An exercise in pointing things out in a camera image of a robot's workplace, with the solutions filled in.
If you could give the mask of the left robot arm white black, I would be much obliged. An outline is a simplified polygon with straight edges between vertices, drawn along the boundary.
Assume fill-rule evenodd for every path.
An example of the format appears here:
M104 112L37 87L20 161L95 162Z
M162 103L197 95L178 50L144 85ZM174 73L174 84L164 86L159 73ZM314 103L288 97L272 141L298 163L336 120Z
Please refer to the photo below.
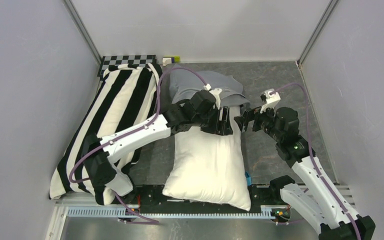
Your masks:
M91 185L109 188L125 204L131 204L137 198L137 190L130 178L115 166L122 157L149 143L187 132L192 127L208 134L232 135L229 107L221 105L221 93L220 88L201 90L140 124L102 138L90 136L89 152L82 160Z

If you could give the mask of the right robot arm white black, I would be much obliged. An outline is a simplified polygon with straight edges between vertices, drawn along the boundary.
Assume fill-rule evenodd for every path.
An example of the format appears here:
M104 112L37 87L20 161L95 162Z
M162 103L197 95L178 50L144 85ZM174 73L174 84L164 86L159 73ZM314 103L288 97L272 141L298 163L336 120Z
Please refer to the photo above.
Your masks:
M277 110L259 107L234 118L239 129L264 131L275 140L280 158L300 177L312 196L308 196L288 175L269 184L269 199L287 203L313 227L320 240L370 240L376 224L370 216L361 216L343 197L322 168L310 143L300 135L298 112L289 107Z

